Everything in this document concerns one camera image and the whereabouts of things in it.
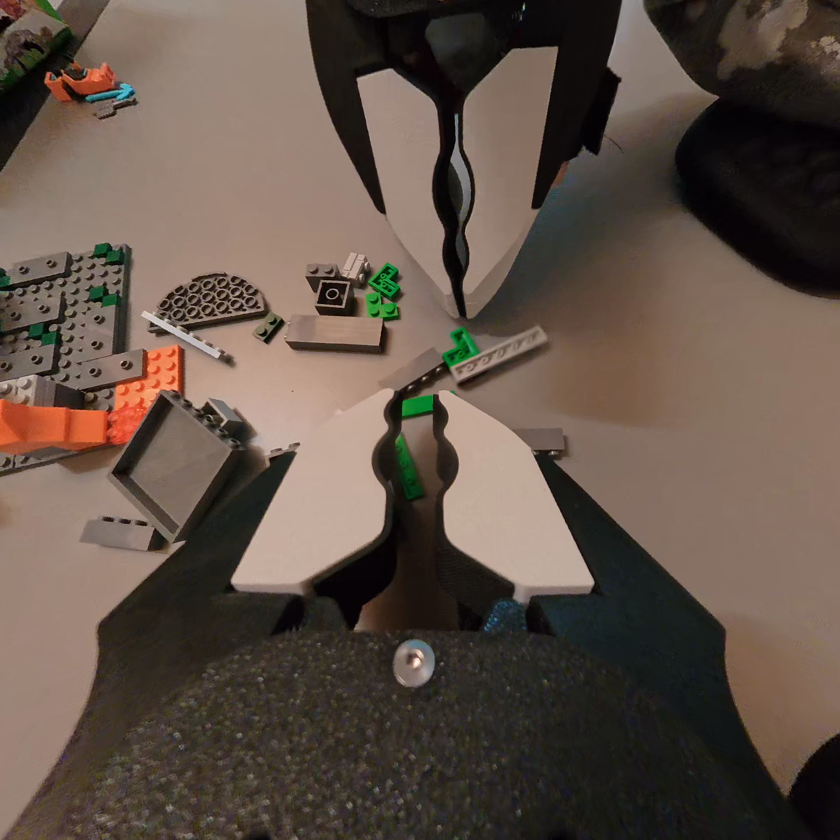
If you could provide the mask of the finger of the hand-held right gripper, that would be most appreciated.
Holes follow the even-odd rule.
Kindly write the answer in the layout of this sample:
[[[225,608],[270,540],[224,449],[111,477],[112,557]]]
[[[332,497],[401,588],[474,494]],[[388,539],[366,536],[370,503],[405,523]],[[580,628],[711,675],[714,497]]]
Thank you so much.
[[[385,216],[432,281],[441,305],[465,316],[458,254],[459,188],[450,187],[455,102],[442,77],[383,69],[357,81]]]
[[[451,75],[465,93],[461,145],[471,174],[465,221],[465,317],[492,299],[539,209],[532,206],[556,53],[457,53]]]

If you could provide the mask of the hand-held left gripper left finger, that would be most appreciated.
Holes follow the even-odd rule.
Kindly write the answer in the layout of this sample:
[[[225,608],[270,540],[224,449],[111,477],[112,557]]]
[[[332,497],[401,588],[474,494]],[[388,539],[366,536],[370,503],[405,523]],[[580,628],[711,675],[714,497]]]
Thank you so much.
[[[236,590],[309,595],[383,542],[401,410],[385,388],[304,439],[233,574]]]

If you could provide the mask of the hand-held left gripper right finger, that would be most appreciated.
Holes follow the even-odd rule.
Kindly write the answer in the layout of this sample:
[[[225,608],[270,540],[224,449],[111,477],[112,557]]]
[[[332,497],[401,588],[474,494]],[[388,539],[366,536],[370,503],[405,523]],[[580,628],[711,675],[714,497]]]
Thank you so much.
[[[593,575],[530,447],[452,392],[435,396],[433,430],[444,591],[464,608],[590,594]]]

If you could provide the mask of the green lego corner piece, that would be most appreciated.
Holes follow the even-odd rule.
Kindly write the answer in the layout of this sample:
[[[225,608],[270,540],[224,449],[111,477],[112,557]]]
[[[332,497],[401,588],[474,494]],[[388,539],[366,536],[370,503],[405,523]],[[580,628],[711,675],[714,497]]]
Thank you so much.
[[[473,336],[464,328],[453,330],[449,337],[454,346],[442,352],[442,359],[449,369],[477,356],[480,352]]]

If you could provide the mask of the person's right forearm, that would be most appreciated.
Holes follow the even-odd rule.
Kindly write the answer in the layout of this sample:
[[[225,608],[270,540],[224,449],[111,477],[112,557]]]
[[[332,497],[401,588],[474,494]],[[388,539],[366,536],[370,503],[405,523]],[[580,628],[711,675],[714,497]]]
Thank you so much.
[[[703,90],[803,120],[838,120],[838,2],[645,1],[644,10]]]

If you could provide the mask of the small light grey lego piece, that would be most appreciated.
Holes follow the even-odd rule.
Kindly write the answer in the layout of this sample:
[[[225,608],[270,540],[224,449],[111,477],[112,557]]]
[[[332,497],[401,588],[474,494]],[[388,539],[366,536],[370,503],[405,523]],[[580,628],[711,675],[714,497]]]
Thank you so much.
[[[201,407],[201,411],[221,432],[246,444],[253,437],[253,429],[237,411],[226,402],[211,398]]]

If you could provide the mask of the light grey holed lego plate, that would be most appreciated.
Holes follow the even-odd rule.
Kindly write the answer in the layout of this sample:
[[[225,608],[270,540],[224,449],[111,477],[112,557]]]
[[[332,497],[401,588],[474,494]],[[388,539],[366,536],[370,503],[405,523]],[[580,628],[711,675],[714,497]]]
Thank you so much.
[[[548,343],[548,334],[539,325],[535,325],[456,363],[450,368],[450,374],[458,385],[466,384],[482,375],[497,371]]]

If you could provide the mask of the dark grey long lego brick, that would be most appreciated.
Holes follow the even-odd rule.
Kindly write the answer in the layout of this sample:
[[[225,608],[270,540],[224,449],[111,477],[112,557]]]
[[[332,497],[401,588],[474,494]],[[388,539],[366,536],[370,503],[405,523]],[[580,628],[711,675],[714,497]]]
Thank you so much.
[[[381,354],[385,325],[376,318],[297,314],[284,339],[294,350]]]

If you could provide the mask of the orange lego plate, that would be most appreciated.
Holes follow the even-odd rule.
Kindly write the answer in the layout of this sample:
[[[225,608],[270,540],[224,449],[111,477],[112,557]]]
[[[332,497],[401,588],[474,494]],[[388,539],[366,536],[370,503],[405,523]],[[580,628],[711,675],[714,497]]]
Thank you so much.
[[[183,348],[179,344],[146,353],[144,378],[117,385],[108,416],[107,442],[126,444],[161,391],[184,393]]]

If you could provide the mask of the thin light grey lego plate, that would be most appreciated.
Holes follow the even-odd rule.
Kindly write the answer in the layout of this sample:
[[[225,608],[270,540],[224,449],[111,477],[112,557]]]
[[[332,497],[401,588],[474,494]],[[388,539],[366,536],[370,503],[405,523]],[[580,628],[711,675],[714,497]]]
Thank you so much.
[[[196,336],[194,332],[184,329],[182,326],[172,320],[169,320],[168,318],[159,317],[149,311],[142,311],[141,317],[150,325],[159,330],[163,330],[165,333],[169,333],[179,342],[184,343],[195,350],[199,350],[217,361],[229,363],[233,360],[233,358],[223,349],[205,341],[204,339],[201,339]]]

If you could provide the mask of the dark grey half-round lego plate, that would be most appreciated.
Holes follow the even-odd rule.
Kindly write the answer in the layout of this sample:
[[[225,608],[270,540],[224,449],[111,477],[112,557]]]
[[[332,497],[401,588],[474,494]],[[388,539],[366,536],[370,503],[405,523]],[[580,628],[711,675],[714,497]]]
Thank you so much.
[[[268,309],[265,296],[246,278],[213,272],[174,287],[159,301],[154,315],[184,329],[198,329],[262,319]]]

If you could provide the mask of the orange lego slope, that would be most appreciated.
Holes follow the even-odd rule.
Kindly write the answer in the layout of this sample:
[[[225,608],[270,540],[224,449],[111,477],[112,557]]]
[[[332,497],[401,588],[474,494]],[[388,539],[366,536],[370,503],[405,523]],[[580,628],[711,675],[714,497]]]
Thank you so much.
[[[43,448],[76,452],[105,445],[109,415],[107,411],[27,406],[2,400],[1,451],[27,455]]]

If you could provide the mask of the grey lego baseplate build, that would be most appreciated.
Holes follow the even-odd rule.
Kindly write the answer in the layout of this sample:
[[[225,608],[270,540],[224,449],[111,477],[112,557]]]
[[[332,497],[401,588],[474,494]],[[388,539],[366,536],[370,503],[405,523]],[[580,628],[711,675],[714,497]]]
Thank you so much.
[[[47,466],[123,443],[139,409],[117,408],[118,390],[147,372],[145,350],[130,350],[131,248],[108,242],[60,251],[2,269],[2,400],[99,417],[106,431],[90,446],[25,444],[2,452],[2,475]]]

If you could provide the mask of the small orange lego piece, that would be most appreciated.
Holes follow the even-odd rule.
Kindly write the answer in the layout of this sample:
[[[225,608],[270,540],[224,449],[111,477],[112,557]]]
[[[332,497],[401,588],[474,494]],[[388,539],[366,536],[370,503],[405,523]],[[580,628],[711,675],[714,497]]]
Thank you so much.
[[[45,86],[59,102],[72,102],[119,88],[116,74],[106,62],[97,67],[70,63],[59,73],[47,71]]]

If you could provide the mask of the lego set box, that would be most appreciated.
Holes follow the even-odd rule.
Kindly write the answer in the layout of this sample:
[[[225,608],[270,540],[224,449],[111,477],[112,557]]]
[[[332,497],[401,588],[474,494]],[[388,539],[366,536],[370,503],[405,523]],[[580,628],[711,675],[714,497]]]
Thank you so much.
[[[24,79],[72,37],[49,1],[1,1],[1,92]]]

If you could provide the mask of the dark grey lego window frame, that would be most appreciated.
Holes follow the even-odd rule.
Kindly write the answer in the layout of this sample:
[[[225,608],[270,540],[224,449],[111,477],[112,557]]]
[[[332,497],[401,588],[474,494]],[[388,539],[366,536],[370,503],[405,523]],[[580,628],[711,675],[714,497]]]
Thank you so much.
[[[245,446],[178,392],[161,391],[108,475],[170,543],[187,538]]]

